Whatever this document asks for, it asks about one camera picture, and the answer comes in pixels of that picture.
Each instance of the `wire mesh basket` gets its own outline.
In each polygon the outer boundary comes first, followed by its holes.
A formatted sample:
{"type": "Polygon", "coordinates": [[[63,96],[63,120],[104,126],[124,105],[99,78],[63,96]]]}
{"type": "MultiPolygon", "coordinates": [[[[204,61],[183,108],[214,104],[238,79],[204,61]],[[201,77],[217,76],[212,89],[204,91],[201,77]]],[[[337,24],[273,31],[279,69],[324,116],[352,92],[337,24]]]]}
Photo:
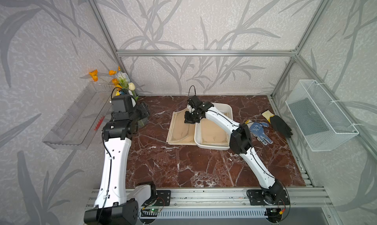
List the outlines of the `wire mesh basket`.
{"type": "Polygon", "coordinates": [[[314,152],[334,150],[359,134],[316,80],[299,80],[285,103],[314,152]]]}

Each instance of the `red-brown marble surface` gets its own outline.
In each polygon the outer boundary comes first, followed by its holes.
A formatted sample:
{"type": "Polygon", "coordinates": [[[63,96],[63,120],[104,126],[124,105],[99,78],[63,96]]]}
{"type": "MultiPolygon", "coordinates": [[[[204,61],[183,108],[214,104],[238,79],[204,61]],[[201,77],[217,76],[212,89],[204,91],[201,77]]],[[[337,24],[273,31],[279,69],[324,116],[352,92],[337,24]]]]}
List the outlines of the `red-brown marble surface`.
{"type": "MultiPolygon", "coordinates": [[[[200,96],[202,101],[229,104],[235,121],[267,122],[261,115],[272,111],[267,96],[200,96]]],[[[166,138],[173,111],[186,108],[187,96],[141,97],[149,106],[148,124],[134,134],[127,160],[126,187],[154,181],[156,187],[258,187],[246,162],[229,150],[168,145],[166,138]]],[[[305,186],[283,135],[271,127],[267,146],[253,137],[253,146],[268,170],[286,186],[305,186]]]]}

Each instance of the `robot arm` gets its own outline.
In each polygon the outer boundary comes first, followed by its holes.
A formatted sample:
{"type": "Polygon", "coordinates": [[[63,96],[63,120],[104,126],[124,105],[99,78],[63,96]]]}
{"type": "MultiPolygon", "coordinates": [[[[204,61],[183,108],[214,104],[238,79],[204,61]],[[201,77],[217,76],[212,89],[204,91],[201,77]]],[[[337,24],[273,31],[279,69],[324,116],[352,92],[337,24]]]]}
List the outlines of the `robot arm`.
{"type": "Polygon", "coordinates": [[[145,103],[136,105],[130,94],[112,98],[112,119],[102,129],[104,141],[104,166],[100,191],[94,209],[84,214],[84,222],[94,224],[135,224],[138,209],[143,203],[156,199],[156,187],[145,183],[125,194],[127,156],[132,134],[137,131],[137,122],[149,116],[145,103]]]}
{"type": "Polygon", "coordinates": [[[214,107],[212,103],[203,103],[196,95],[189,98],[188,109],[189,111],[185,113],[185,123],[200,123],[202,118],[207,118],[224,129],[230,135],[230,149],[247,162],[257,177],[263,191],[265,203],[273,205],[279,200],[283,187],[272,176],[266,166],[264,166],[254,147],[252,147],[248,126],[229,119],[214,107]]]}

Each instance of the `red brush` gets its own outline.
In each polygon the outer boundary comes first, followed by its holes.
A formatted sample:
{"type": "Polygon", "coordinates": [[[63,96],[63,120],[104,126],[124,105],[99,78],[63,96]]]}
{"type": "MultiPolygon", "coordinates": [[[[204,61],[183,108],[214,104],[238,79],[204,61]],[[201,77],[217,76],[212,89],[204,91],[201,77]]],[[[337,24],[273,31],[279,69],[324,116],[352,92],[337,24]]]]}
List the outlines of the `red brush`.
{"type": "Polygon", "coordinates": [[[102,116],[100,121],[98,121],[98,123],[96,124],[96,126],[94,128],[95,131],[97,131],[100,128],[100,125],[102,124],[103,119],[105,119],[105,116],[102,116]]]}

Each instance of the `metal vent grille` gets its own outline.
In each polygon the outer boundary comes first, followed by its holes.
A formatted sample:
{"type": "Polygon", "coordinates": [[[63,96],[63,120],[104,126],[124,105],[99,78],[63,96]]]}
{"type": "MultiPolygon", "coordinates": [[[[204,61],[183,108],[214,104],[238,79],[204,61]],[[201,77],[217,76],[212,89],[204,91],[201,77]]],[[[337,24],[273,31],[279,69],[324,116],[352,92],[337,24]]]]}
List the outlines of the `metal vent grille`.
{"type": "Polygon", "coordinates": [[[155,217],[144,217],[142,219],[203,219],[203,218],[266,218],[266,209],[262,208],[234,208],[234,209],[163,209],[160,213],[144,212],[146,215],[156,215],[155,217]]]}

